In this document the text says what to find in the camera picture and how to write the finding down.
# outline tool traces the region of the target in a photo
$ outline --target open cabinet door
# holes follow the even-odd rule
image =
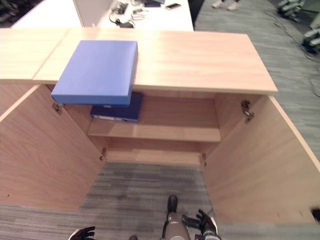
[[[240,102],[233,105],[242,114]],[[251,111],[254,119],[247,124],[243,117],[203,167],[217,220],[315,222],[310,208],[320,205],[317,158],[274,97],[261,96]]]
[[[36,85],[0,116],[0,203],[76,211],[105,160],[50,90]]]

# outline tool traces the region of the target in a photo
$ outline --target blue box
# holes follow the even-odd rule
[[[96,119],[116,120],[123,122],[137,123],[143,95],[133,92],[129,106],[93,106],[91,109],[91,117]]]
[[[82,40],[51,96],[59,104],[128,106],[137,57],[136,41]]]

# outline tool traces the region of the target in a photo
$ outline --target wooden cabinet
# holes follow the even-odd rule
[[[277,89],[248,36],[70,29],[19,80],[55,84],[79,40],[138,41],[139,123],[92,119],[84,105],[58,114],[53,86],[33,86],[0,116],[1,203],[76,210],[106,161],[189,165],[202,168],[220,222],[314,222],[319,161],[269,96]]]
[[[0,202],[76,211],[106,162],[70,115],[35,85],[0,117]]]
[[[319,161],[273,97],[261,96],[251,110],[254,119],[229,129],[202,168],[217,218],[313,222],[310,208],[320,204]]]

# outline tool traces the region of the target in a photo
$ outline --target shoe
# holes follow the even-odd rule
[[[214,9],[217,9],[217,8],[219,8],[223,3],[224,3],[223,1],[217,0],[217,1],[215,1],[215,2],[212,4],[212,7],[213,7]]]
[[[138,240],[138,238],[136,235],[133,235],[133,236],[129,237],[129,240]]]
[[[233,3],[231,3],[231,5],[230,6],[228,6],[228,10],[229,11],[235,11],[235,10],[237,10],[238,9],[238,5],[239,5],[239,3],[238,2],[236,2],[236,1],[234,1]]]

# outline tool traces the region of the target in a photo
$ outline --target white desk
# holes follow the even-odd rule
[[[130,0],[121,0],[122,3],[128,3],[127,10],[124,15],[113,14],[111,19],[119,19],[122,23],[127,22],[131,18],[134,9],[140,9],[143,5],[133,6]],[[165,9],[165,6],[170,4],[181,4],[180,7],[172,10]],[[145,15],[143,20],[135,20],[136,29],[144,30],[169,30],[169,31],[193,31],[188,0],[166,0],[161,7],[145,7],[147,11],[139,14]],[[118,26],[109,20],[109,10],[100,20],[98,27],[100,28],[118,28]]]
[[[81,28],[73,0],[43,0],[14,25],[15,28]]]
[[[131,17],[133,9],[130,0],[120,0],[123,3],[130,3],[125,15],[114,15],[121,22],[126,22]],[[188,0],[167,0],[165,5],[172,3],[181,4],[173,10],[161,7],[146,7],[147,12],[144,20],[134,21],[136,29],[146,30],[173,30],[173,31],[193,31]],[[109,21],[109,13],[101,18],[98,27],[118,28],[117,25]],[[30,12],[17,21],[15,28],[80,28],[81,22],[73,0],[44,0],[34,7]]]

